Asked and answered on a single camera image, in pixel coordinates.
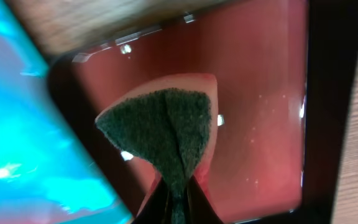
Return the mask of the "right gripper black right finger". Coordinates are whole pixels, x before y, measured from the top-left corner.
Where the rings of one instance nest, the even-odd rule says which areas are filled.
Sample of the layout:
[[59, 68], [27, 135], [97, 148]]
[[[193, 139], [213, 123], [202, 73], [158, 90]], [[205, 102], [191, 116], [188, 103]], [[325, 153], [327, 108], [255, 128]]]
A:
[[206, 198], [195, 176], [186, 185], [186, 223], [223, 224]]

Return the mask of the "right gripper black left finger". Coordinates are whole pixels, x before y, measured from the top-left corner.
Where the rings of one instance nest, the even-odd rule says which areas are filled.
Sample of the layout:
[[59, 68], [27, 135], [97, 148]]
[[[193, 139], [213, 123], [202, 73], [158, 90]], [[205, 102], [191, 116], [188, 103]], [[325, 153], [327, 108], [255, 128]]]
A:
[[164, 180], [159, 180], [142, 211], [132, 224], [164, 224], [167, 219], [167, 206], [170, 204], [170, 194]]

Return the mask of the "red and black sponge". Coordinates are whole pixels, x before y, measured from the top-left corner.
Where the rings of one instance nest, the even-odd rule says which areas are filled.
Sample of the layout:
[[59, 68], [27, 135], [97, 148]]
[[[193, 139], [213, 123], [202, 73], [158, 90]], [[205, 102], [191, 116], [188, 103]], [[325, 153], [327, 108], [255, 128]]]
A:
[[166, 223], [186, 223], [192, 176], [209, 199], [209, 170], [218, 133], [218, 86], [210, 73], [169, 75], [144, 83], [105, 108], [96, 127], [117, 149], [152, 164], [170, 194]]

